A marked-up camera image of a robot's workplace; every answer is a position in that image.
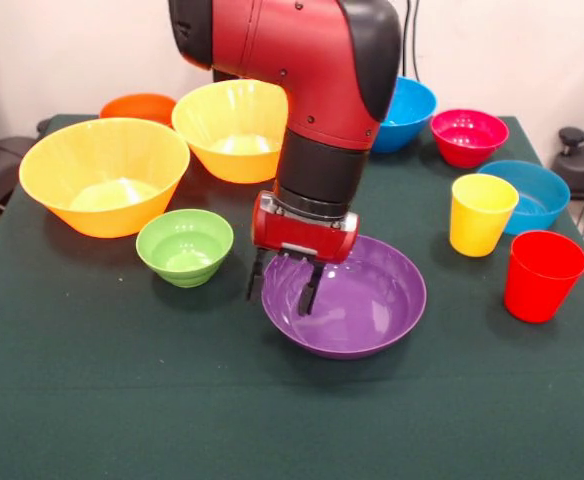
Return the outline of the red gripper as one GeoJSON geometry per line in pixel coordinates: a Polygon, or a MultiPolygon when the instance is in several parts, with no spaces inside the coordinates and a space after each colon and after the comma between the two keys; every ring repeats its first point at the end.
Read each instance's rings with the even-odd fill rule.
{"type": "Polygon", "coordinates": [[[274,201],[256,201],[253,209],[251,235],[256,247],[247,292],[247,301],[260,298],[264,283],[264,262],[267,250],[293,251],[314,257],[309,281],[303,286],[298,302],[298,314],[309,315],[323,275],[323,263],[339,264],[346,260],[356,242],[360,218],[348,212],[340,221],[321,222],[295,216],[288,211],[276,212],[274,201]]]}

